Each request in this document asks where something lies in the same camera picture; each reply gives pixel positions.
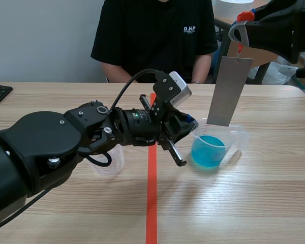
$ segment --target black t-shirt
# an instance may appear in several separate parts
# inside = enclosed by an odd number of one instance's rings
[[[131,76],[151,68],[189,82],[195,56],[218,48],[213,17],[211,0],[105,0],[91,57]]]

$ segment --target robotic arm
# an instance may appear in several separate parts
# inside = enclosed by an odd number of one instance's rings
[[[145,95],[140,96],[144,110],[122,110],[115,103],[108,109],[101,101],[92,101],[65,114],[28,114],[0,131],[0,223],[23,207],[27,197],[63,184],[84,158],[108,167],[111,157],[107,152],[117,144],[149,146],[157,142],[170,151],[178,166],[186,164],[174,144],[198,123],[174,107],[189,98],[191,91],[176,72],[150,72],[158,80],[152,107]],[[90,158],[99,154],[108,163]]]
[[[274,52],[292,64],[305,51],[305,0],[272,0],[255,10],[255,21],[238,22],[229,37],[244,46]],[[305,78],[305,68],[297,71]]]

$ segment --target forearm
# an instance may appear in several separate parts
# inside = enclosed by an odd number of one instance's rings
[[[127,83],[131,79],[131,75],[121,66],[106,63],[101,63],[101,65],[106,78],[111,83]]]
[[[211,58],[211,54],[196,56],[193,66],[192,82],[198,81],[201,84],[205,83],[211,67]]]

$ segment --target clear plastic cup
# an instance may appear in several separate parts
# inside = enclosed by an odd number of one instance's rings
[[[91,162],[88,162],[91,168],[99,173],[100,175],[111,176],[119,173],[119,171],[123,168],[124,165],[124,153],[123,147],[120,145],[116,145],[108,154],[112,157],[111,165],[108,167],[100,167]],[[107,158],[104,155],[95,155],[91,156],[93,159],[100,161],[102,163],[107,163]]]
[[[229,127],[208,125],[207,119],[199,121],[199,127],[191,133],[192,158],[204,167],[219,166],[225,155],[238,142],[238,150],[243,151],[249,141],[249,134],[240,125]]]

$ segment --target blue liquid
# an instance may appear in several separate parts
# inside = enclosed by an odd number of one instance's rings
[[[213,136],[200,136],[200,138],[215,146],[225,146],[223,142]],[[192,157],[204,167],[218,166],[226,155],[225,147],[214,147],[196,139],[192,145]]]

